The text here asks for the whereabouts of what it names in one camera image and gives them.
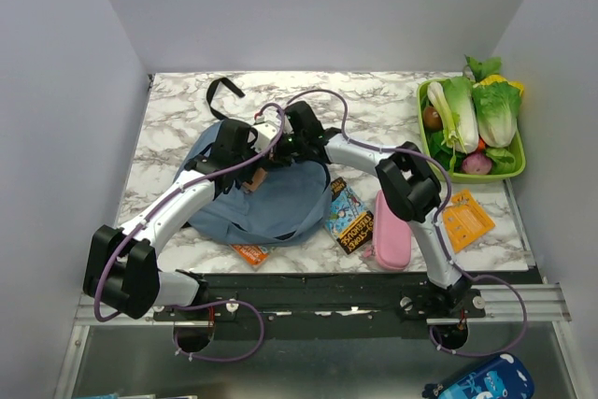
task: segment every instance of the pink pencil case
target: pink pencil case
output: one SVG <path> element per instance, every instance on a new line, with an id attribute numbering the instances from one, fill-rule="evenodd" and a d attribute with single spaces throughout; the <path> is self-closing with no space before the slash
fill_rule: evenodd
<path id="1" fill-rule="evenodd" d="M 385 270 L 404 270 L 411 261 L 411 230 L 409 225 L 398 219 L 386 204 L 382 191 L 376 195 L 374 214 L 374 236 L 366 257 L 376 257 L 376 262 Z"/>

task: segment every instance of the marble surface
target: marble surface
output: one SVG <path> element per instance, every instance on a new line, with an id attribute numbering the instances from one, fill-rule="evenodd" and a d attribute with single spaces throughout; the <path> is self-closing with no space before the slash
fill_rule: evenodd
<path id="1" fill-rule="evenodd" d="M 197 137 L 215 119 L 206 104 L 206 89 L 214 78 L 227 76 L 245 93 L 236 98 L 219 88 L 214 106 L 229 117 L 251 121 L 266 102 L 284 104 L 293 94 L 327 88 L 349 102 L 348 131 L 380 144 L 411 140 L 420 146 L 415 91 L 427 78 L 451 74 L 434 72 L 243 72 L 210 74 L 158 74 L 137 144 L 135 159 L 122 200 L 119 222 L 131 219 L 172 183 L 181 161 Z M 338 126 L 342 105 L 329 94 L 311 94 L 309 102 L 324 126 Z M 373 210 L 379 185 L 374 177 L 336 166 L 331 175 L 342 176 Z M 496 227 L 457 255 L 467 270 L 526 270 L 525 252 L 513 220 L 503 183 L 457 185 L 468 188 L 483 205 Z M 415 239 L 406 271 L 425 271 Z M 177 268 L 201 273 L 319 273 L 379 271 L 375 261 L 359 249 L 350 256 L 325 230 L 305 244 L 275 249 L 256 270 L 226 245 L 202 237 L 189 228 L 179 231 L 159 257 L 164 271 Z"/>

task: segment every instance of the yellow bell pepper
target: yellow bell pepper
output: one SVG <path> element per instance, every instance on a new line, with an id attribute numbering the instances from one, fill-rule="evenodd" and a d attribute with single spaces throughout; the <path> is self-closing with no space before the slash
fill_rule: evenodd
<path id="1" fill-rule="evenodd" d="M 503 81 L 506 81 L 511 86 L 519 89 L 520 90 L 521 98 L 523 98 L 523 93 L 525 93 L 525 86 L 523 86 L 523 84 L 519 83 L 518 81 L 509 81 L 508 79 L 506 79 L 502 75 L 488 75 L 483 80 L 481 80 L 479 82 L 479 84 L 481 84 L 483 86 L 488 86 L 489 84 L 501 83 Z"/>

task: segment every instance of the white wall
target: white wall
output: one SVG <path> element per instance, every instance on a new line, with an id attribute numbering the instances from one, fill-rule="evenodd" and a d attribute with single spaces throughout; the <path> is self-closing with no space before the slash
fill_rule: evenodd
<path id="1" fill-rule="evenodd" d="M 50 398 L 148 79 L 108 0 L 0 0 L 0 396 Z"/>
<path id="2" fill-rule="evenodd" d="M 153 71 L 461 69 L 521 0 L 110 0 Z"/>
<path id="3" fill-rule="evenodd" d="M 561 282 L 595 374 L 598 0 L 525 0 L 494 53 L 529 88 L 520 117 L 528 166 L 515 188 L 536 259 Z"/>

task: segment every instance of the bag handle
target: bag handle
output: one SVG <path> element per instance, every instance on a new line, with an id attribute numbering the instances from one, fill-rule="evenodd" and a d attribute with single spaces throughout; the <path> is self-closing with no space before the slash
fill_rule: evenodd
<path id="1" fill-rule="evenodd" d="M 217 109 L 215 109 L 214 107 L 212 107 L 212 101 L 214 100 L 214 95 L 216 94 L 216 90 L 218 90 L 218 87 L 220 86 L 220 84 L 223 84 L 226 88 L 228 88 L 228 90 L 233 93 L 234 95 L 236 95 L 239 98 L 243 98 L 245 96 L 245 94 L 243 93 L 243 91 L 241 91 L 231 80 L 229 80 L 227 77 L 222 77 L 222 78 L 217 78 L 214 81 L 212 81 L 211 83 L 209 83 L 209 86 L 207 87 L 207 92 L 206 92 L 206 101 L 207 101 L 207 106 L 209 107 L 210 112 L 212 113 L 212 116 L 214 116 L 216 119 L 218 119 L 219 121 L 223 121 L 224 119 L 228 119 L 228 117 L 226 117 L 224 114 L 222 114 L 220 111 L 218 111 Z"/>

